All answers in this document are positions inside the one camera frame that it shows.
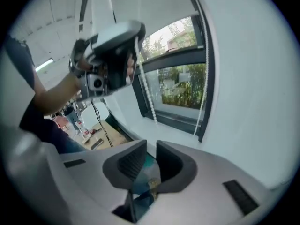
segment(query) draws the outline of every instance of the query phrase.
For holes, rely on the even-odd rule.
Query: glass pane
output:
[[[196,36],[191,17],[173,22],[145,38],[142,62],[162,55],[167,51],[196,45]]]
[[[205,73],[205,63],[146,73],[155,109],[197,119],[203,98]]]

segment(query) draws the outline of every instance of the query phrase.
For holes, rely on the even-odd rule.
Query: window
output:
[[[195,120],[204,94],[205,71],[206,65],[200,63],[147,72],[154,108]]]
[[[145,38],[142,45],[142,61],[195,45],[197,40],[192,18],[183,18]]]
[[[199,13],[197,3],[192,1]],[[214,51],[207,21],[209,67],[206,65],[203,21],[199,15],[173,22],[145,38],[141,49],[142,65],[159,123],[194,134],[202,141],[212,105],[215,68]],[[204,96],[206,71],[209,71]],[[144,86],[136,68],[132,83],[143,117],[153,119]]]

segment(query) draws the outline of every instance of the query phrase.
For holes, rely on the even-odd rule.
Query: person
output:
[[[81,117],[81,110],[80,110],[80,107],[77,105],[76,102],[73,103],[73,108],[75,110],[75,113],[77,114],[77,117],[80,118]]]
[[[57,116],[61,116],[61,117],[62,117],[62,114],[61,114],[60,111],[57,111],[57,112],[55,113],[55,116],[56,116],[56,117],[57,117]]]
[[[78,78],[69,73],[58,85],[50,90],[45,90],[35,71],[31,53],[26,43],[21,43],[8,35],[4,42],[4,49],[18,72],[35,92],[22,117],[20,128],[34,133],[43,142],[52,143],[59,154],[85,150],[67,133],[59,129],[54,121],[44,118],[44,116],[61,109],[79,91]],[[131,55],[127,61],[128,76],[133,74],[133,66],[134,60]],[[92,68],[83,57],[79,60],[79,67],[83,70]]]
[[[81,94],[77,94],[75,97],[76,97],[76,99],[79,99],[79,98],[81,98]],[[76,102],[76,105],[81,110],[81,112],[85,109],[83,102]]]
[[[66,116],[66,118],[68,119],[68,121],[70,123],[72,123],[73,127],[75,128],[76,130],[76,134],[79,134],[80,133],[80,129],[78,128],[78,126],[75,124],[75,122],[80,122],[71,103],[67,103],[66,106],[64,106],[62,108],[63,112],[64,112],[64,115]]]

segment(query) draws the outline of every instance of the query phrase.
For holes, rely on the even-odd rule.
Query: ceiling light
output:
[[[49,60],[47,60],[46,62],[44,62],[42,65],[38,66],[36,68],[36,71],[41,70],[42,68],[46,67],[47,65],[49,65],[50,63],[53,63],[53,62],[54,62],[53,59],[50,58]]]

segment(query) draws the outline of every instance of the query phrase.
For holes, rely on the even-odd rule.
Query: window frame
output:
[[[196,9],[196,11],[198,11],[198,14],[200,14],[196,0],[191,0],[191,2],[194,8]],[[148,59],[142,63],[145,73],[158,70],[158,69],[171,68],[171,67],[176,67],[181,65],[206,63],[206,56],[205,56],[206,50],[205,47],[203,46],[205,45],[205,42],[203,36],[204,32],[202,31],[202,27],[203,27],[202,20],[200,18],[200,15],[191,16],[191,19],[195,31],[197,44],[201,44],[201,45],[199,46],[195,45],[191,47],[177,49],[175,51],[166,52],[157,57]],[[215,59],[214,59],[212,38],[211,38],[211,33],[210,33],[210,29],[206,17],[204,17],[204,20],[206,23],[206,28],[208,33],[208,43],[210,49],[209,49],[209,67],[208,67],[209,77],[208,77],[204,117],[203,120],[200,120],[199,123],[200,127],[198,126],[196,131],[196,135],[198,136],[198,140],[200,142],[202,142],[203,140],[203,136],[210,117],[213,93],[214,93],[214,84],[215,84]],[[139,67],[136,67],[135,77],[132,86],[136,95],[138,106],[140,108],[140,112],[143,117],[153,119],[152,112],[150,110],[150,105],[147,98],[145,97],[143,83],[140,80],[139,75],[140,75],[140,69]],[[194,134],[197,118],[191,119],[179,114],[168,113],[161,110],[155,110],[155,112],[156,112],[158,122],[185,131],[187,133]]]

